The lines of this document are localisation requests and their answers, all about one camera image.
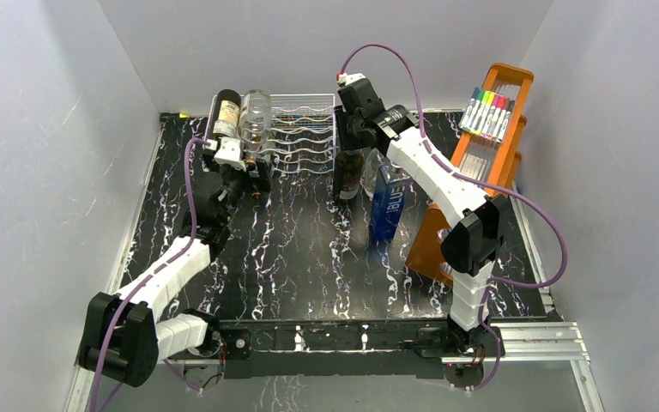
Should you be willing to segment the brown rack bottle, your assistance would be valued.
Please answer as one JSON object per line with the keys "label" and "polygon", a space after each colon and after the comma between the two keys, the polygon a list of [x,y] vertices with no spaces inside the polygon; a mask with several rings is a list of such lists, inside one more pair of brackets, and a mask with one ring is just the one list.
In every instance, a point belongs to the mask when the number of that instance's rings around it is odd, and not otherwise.
{"label": "brown rack bottle", "polygon": [[360,178],[364,167],[361,149],[340,150],[335,157],[332,195],[336,203],[348,203],[360,190]]}

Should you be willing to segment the clear round glass bottle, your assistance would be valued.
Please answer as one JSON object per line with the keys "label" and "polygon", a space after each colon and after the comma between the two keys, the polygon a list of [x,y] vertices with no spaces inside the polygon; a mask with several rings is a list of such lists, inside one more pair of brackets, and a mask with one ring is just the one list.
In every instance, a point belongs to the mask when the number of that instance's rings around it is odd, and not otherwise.
{"label": "clear round glass bottle", "polygon": [[272,119],[272,99],[262,89],[247,91],[242,99],[238,133],[245,158],[255,160],[269,139]]}

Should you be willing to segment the blue square glass bottle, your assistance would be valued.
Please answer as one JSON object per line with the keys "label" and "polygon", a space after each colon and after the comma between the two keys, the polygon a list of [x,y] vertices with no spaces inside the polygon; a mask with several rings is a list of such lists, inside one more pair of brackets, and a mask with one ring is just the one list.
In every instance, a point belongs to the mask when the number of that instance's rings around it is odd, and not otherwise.
{"label": "blue square glass bottle", "polygon": [[395,236],[410,183],[411,177],[396,163],[379,167],[369,224],[370,234],[375,240]]}

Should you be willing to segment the dark wine bottle gold cap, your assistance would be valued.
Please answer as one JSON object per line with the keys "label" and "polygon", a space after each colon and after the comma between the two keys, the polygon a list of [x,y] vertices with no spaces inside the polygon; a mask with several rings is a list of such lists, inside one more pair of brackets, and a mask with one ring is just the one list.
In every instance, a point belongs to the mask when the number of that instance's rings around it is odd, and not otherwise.
{"label": "dark wine bottle gold cap", "polygon": [[209,123],[209,135],[213,139],[236,137],[241,108],[241,96],[232,89],[222,89],[215,96]]}

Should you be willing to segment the clear ribbed glass bottle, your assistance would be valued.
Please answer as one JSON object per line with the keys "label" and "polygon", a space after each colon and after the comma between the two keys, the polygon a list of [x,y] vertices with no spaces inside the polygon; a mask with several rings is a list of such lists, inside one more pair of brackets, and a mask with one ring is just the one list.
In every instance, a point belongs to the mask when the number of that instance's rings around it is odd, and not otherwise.
{"label": "clear ribbed glass bottle", "polygon": [[363,171],[363,190],[369,199],[373,198],[375,192],[379,168],[389,163],[389,159],[377,148],[373,148],[366,156]]}

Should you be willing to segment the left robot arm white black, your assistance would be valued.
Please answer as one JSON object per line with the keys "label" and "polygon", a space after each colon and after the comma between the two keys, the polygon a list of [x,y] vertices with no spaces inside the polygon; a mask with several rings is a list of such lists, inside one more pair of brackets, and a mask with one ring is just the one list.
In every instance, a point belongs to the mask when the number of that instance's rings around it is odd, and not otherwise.
{"label": "left robot arm white black", "polygon": [[138,387],[155,367],[180,352],[215,357],[227,350],[228,335],[209,313],[187,309],[160,321],[170,301],[223,251],[230,220],[245,193],[268,193],[273,167],[256,160],[245,170],[213,165],[219,186],[203,175],[187,181],[189,206],[179,235],[156,260],[115,294],[98,293],[88,303],[78,365],[97,377],[107,376]]}

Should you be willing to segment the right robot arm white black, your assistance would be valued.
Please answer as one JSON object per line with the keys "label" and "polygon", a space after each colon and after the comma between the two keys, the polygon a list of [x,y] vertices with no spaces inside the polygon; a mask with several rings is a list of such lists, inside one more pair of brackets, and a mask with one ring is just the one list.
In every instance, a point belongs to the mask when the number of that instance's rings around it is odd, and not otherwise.
{"label": "right robot arm white black", "polygon": [[377,148],[437,204],[450,231],[436,245],[450,266],[452,302],[444,331],[420,336],[416,349],[444,348],[473,354],[483,343],[487,320],[484,293],[498,249],[505,240],[511,202],[490,197],[468,182],[425,137],[421,121],[405,106],[384,106],[362,74],[336,77],[341,100],[335,108],[344,150]]}

